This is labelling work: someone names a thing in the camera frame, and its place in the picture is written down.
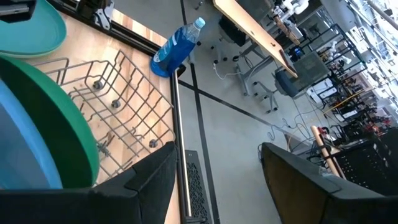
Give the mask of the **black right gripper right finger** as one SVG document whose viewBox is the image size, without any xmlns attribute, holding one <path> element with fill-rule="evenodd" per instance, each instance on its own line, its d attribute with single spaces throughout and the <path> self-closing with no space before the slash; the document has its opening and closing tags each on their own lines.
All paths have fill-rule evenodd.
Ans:
<svg viewBox="0 0 398 224">
<path fill-rule="evenodd" d="M 264 178 L 282 224 L 398 224 L 398 196 L 383 196 L 322 171 L 270 142 Z"/>
</svg>

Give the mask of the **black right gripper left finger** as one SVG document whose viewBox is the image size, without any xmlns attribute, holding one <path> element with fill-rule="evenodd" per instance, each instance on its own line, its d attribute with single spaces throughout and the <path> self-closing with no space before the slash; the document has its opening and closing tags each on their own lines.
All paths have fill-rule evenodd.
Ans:
<svg viewBox="0 0 398 224">
<path fill-rule="evenodd" d="M 170 141 L 91 189 L 0 190 L 0 224 L 164 224 L 176 169 Z"/>
</svg>

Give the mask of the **teal plate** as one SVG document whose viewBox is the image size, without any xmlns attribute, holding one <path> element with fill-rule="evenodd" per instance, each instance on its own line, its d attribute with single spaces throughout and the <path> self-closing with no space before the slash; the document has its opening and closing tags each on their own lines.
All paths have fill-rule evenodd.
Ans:
<svg viewBox="0 0 398 224">
<path fill-rule="evenodd" d="M 7 23 L 0 21 L 0 46 L 19 43 L 37 33 L 67 31 L 66 24 L 59 12 L 47 0 L 38 0 L 35 11 L 28 21 Z"/>
</svg>

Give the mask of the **dark green plate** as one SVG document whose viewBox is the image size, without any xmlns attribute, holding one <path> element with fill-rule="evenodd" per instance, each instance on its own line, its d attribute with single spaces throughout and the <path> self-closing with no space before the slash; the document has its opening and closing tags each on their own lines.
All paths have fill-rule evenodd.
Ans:
<svg viewBox="0 0 398 224">
<path fill-rule="evenodd" d="M 65 91 L 38 68 L 6 56 L 0 56 L 0 78 L 43 137 L 62 185 L 93 186 L 100 169 L 96 140 Z"/>
</svg>

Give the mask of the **blue plate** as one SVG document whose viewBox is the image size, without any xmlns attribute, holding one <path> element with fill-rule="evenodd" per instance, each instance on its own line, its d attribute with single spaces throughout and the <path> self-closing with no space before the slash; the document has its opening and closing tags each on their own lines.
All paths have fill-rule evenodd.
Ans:
<svg viewBox="0 0 398 224">
<path fill-rule="evenodd" d="M 0 189 L 62 189 L 51 153 L 18 99 L 0 80 Z"/>
</svg>

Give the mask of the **grey wire dish rack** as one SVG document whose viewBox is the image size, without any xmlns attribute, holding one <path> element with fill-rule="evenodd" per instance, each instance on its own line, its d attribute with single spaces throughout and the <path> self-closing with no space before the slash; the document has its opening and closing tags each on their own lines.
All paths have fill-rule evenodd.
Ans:
<svg viewBox="0 0 398 224">
<path fill-rule="evenodd" d="M 175 139 L 168 81 L 157 81 L 143 61 L 118 51 L 112 58 L 47 59 L 34 66 L 69 95 L 98 148 L 96 184 L 122 173 Z"/>
</svg>

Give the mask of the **beige cardboard tube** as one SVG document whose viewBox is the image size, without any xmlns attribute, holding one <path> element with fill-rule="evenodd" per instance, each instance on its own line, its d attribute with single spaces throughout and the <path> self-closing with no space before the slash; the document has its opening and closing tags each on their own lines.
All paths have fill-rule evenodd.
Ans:
<svg viewBox="0 0 398 224">
<path fill-rule="evenodd" d="M 340 166 L 338 165 L 336 159 L 332 156 L 334 153 L 339 152 L 334 146 L 330 146 L 325 143 L 323 135 L 318 127 L 311 126 L 310 127 L 313 136 L 315 137 L 315 141 L 317 142 L 317 146 L 320 148 L 321 154 L 329 166 L 330 171 L 343 179 L 346 179 L 343 171 L 341 170 Z"/>
</svg>

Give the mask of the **black perforated equipment cabinet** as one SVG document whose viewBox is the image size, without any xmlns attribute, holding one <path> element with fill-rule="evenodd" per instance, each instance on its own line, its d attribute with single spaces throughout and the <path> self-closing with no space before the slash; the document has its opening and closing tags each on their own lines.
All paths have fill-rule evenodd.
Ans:
<svg viewBox="0 0 398 224">
<path fill-rule="evenodd" d="M 364 134 L 335 148 L 339 152 L 332 156 L 346 180 L 384 196 L 398 196 L 398 128 Z"/>
</svg>

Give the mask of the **grey mesh office chair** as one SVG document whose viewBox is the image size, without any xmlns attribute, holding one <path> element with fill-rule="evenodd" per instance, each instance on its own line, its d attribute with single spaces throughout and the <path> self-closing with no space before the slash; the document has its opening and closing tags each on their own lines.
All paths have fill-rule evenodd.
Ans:
<svg viewBox="0 0 398 224">
<path fill-rule="evenodd" d="M 288 96 L 295 100 L 305 94 L 317 80 L 329 73 L 328 67 L 324 64 L 316 51 L 305 54 L 301 59 L 293 63 L 292 70 L 298 75 L 297 78 L 288 74 L 285 68 L 278 68 L 271 73 L 274 78 L 275 90 L 270 90 L 260 81 L 252 84 L 254 96 L 261 102 L 269 101 L 269 109 L 266 114 L 279 109 L 275 94 Z"/>
</svg>

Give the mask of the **blue dish soap bottle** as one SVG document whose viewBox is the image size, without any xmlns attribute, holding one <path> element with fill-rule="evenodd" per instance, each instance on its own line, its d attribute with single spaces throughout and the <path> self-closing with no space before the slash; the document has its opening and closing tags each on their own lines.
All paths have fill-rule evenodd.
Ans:
<svg viewBox="0 0 398 224">
<path fill-rule="evenodd" d="M 205 20 L 198 17 L 194 22 L 177 29 L 150 61 L 152 72 L 160 77 L 170 77 L 197 45 L 205 24 Z"/>
</svg>

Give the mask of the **wooden top grey-legged desk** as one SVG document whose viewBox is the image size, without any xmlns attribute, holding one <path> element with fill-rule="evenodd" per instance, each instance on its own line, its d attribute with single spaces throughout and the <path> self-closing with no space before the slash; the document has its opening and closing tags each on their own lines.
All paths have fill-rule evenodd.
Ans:
<svg viewBox="0 0 398 224">
<path fill-rule="evenodd" d="M 253 49 L 260 47 L 268 55 L 245 73 L 241 72 L 239 66 L 236 67 L 238 77 L 243 84 L 244 96 L 250 95 L 248 83 L 250 78 L 272 62 L 280 63 L 291 76 L 295 78 L 298 77 L 293 67 L 289 65 L 280 44 L 254 20 L 236 0 L 213 0 L 213 4 L 217 10 L 233 22 L 240 31 L 243 31 L 254 42 Z"/>
</svg>

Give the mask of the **black office chair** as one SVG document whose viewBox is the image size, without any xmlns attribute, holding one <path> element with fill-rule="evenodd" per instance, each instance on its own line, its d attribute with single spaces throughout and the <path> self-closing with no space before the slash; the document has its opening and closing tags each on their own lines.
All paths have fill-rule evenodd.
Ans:
<svg viewBox="0 0 398 224">
<path fill-rule="evenodd" d="M 246 43 L 246 33 L 240 31 L 226 16 L 222 16 L 219 25 L 233 43 L 242 47 Z"/>
</svg>

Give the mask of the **white metal mounting bracket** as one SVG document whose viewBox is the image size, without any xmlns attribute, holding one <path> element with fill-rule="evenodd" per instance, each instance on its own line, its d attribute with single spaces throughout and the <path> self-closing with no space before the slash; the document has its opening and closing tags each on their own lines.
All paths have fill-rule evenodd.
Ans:
<svg viewBox="0 0 398 224">
<path fill-rule="evenodd" d="M 113 8 L 111 6 L 108 6 L 104 9 L 98 9 L 94 13 L 95 24 L 105 30 L 110 30 L 112 12 L 113 12 Z"/>
</svg>

